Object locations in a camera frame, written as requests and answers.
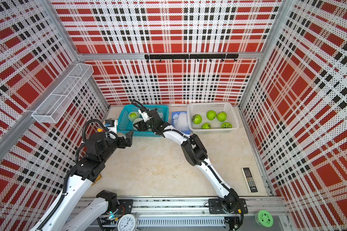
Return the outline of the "white foam net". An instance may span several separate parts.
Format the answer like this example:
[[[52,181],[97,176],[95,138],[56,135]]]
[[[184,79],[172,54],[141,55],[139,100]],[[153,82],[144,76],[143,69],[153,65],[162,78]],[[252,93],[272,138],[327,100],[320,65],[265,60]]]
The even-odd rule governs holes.
[[[136,118],[134,121],[133,121],[133,125],[134,124],[138,124],[139,122],[144,122],[144,119],[139,117],[139,118]]]

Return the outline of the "green custard apple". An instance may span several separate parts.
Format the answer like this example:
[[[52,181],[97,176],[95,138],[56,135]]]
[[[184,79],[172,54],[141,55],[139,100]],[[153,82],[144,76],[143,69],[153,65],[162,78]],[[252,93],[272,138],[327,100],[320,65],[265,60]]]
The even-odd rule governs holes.
[[[216,118],[220,122],[225,122],[227,120],[227,114],[225,112],[218,113]]]
[[[201,128],[204,130],[208,130],[212,128],[212,125],[210,123],[204,123]]]
[[[214,120],[217,117],[217,113],[213,110],[210,110],[206,113],[206,117],[208,120]]]

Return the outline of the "dark-spotted custard apple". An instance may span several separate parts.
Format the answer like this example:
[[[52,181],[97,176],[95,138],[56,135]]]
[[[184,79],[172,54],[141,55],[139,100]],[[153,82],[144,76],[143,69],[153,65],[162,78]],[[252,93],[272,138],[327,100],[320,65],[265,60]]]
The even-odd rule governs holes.
[[[199,125],[202,123],[202,117],[199,114],[193,115],[191,120],[192,120],[193,124],[195,124],[195,125]]]
[[[233,128],[233,126],[231,123],[224,122],[224,123],[222,123],[221,128],[222,129],[231,129],[231,128]]]

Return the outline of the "remote control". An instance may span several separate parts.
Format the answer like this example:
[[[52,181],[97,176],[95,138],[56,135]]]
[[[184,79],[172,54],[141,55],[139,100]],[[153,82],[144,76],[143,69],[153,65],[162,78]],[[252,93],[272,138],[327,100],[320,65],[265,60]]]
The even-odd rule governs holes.
[[[245,178],[245,182],[246,182],[246,185],[247,185],[249,192],[250,193],[258,192],[258,188],[257,188],[256,183],[254,181],[251,170],[248,167],[244,167],[244,168],[242,168],[242,173],[243,173],[243,176]]]

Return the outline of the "dark-spotted custard apple front right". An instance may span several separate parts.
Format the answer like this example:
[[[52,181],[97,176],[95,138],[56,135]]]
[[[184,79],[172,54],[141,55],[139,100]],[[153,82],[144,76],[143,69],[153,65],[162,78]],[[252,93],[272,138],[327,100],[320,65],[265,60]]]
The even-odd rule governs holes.
[[[233,128],[233,126],[231,123],[224,122],[224,123],[222,123],[221,128],[222,129],[231,129],[231,128]]]

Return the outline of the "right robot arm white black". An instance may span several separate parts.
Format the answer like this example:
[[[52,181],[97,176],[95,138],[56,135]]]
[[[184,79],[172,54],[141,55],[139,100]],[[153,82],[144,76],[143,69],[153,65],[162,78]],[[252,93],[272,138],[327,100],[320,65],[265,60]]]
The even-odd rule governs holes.
[[[246,214],[246,204],[239,195],[218,174],[207,155],[203,143],[198,135],[186,135],[175,129],[170,123],[163,121],[157,109],[149,110],[137,100],[131,101],[137,107],[143,120],[134,124],[138,131],[151,130],[154,134],[170,139],[182,148],[183,154],[192,166],[197,167],[210,182],[218,198],[221,199],[221,208],[228,214]]]

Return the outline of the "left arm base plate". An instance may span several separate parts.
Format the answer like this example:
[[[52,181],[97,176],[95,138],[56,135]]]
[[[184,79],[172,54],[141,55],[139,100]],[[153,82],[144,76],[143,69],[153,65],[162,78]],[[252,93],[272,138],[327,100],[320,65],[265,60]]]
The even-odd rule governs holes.
[[[112,216],[113,218],[130,214],[133,208],[133,199],[116,199],[109,202],[107,211],[104,215]]]

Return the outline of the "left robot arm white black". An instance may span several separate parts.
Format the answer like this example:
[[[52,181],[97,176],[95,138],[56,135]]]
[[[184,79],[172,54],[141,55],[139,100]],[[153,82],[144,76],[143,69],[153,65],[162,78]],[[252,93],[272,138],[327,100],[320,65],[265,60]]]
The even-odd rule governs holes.
[[[107,211],[118,211],[120,204],[117,195],[102,191],[86,209],[72,220],[68,219],[84,193],[95,183],[112,154],[117,149],[132,146],[134,131],[119,137],[117,125],[117,120],[113,119],[105,122],[91,119],[84,124],[83,142],[76,152],[86,148],[86,154],[82,159],[78,159],[66,174],[61,193],[32,230],[84,231]]]

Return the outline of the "teal plastic basket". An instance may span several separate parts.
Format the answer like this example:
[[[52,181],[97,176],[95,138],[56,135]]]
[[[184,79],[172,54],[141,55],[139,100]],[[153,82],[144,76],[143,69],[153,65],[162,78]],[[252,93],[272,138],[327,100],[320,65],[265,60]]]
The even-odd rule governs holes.
[[[169,119],[169,107],[166,105],[144,105],[149,111],[157,108],[157,112],[160,118],[164,122],[168,122]],[[132,121],[129,119],[131,112],[138,113],[139,108],[134,105],[126,105],[118,118],[117,132],[126,134],[130,131],[134,131],[134,137],[159,137],[152,131],[139,132],[134,129]]]

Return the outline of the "black hook rail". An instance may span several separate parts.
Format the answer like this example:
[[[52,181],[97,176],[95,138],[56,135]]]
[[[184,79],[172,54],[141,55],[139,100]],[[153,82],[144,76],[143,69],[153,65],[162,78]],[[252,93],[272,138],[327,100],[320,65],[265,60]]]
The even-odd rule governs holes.
[[[188,60],[188,59],[238,59],[239,54],[146,54],[146,60]]]

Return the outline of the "white perforated plastic basket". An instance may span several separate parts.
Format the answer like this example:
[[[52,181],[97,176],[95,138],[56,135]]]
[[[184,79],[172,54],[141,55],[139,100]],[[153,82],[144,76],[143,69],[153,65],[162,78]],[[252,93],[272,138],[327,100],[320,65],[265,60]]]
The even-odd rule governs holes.
[[[208,120],[206,113],[210,110],[213,110],[217,113],[225,112],[227,114],[227,120],[225,122],[231,123],[233,128],[231,129],[222,129],[221,125],[224,122],[220,122],[215,118],[214,120]],[[192,122],[192,117],[195,114],[199,114],[202,117],[202,123],[195,125]],[[190,130],[193,133],[226,133],[231,132],[239,128],[239,122],[235,115],[235,110],[233,106],[228,102],[215,102],[215,103],[193,103],[188,104],[187,106],[187,121]],[[211,129],[204,130],[202,125],[204,123],[210,123],[212,125]]]

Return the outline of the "yellow block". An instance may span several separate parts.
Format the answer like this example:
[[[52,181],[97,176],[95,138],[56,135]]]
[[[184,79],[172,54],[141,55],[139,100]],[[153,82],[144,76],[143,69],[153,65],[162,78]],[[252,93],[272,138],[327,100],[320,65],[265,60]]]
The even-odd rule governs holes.
[[[102,179],[102,175],[101,174],[99,174],[98,176],[97,176],[97,178],[95,179],[95,181],[93,182],[93,185],[94,184],[96,184],[99,180],[101,180]]]

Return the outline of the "dark-spotted custard apple front left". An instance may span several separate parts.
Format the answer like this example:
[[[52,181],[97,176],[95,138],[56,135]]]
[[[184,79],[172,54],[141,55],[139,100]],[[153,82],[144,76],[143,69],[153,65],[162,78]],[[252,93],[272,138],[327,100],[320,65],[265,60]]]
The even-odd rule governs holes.
[[[193,124],[195,124],[195,125],[199,125],[202,123],[202,117],[199,114],[193,115],[191,120],[192,120]]]

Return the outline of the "round pressure gauge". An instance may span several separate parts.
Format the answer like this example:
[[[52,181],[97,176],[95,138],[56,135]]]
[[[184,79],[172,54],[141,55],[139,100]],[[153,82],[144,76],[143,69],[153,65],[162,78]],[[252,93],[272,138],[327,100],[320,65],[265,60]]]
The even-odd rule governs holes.
[[[132,214],[126,214],[118,221],[117,229],[118,231],[137,231],[137,226],[137,217]]]

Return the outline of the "green tape spool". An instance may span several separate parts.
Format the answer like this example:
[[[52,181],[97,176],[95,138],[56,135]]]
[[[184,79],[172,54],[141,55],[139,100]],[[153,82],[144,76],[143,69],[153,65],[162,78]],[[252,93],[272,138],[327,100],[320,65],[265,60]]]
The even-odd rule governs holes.
[[[274,224],[273,216],[266,210],[260,210],[255,213],[254,219],[260,227],[270,228]]]

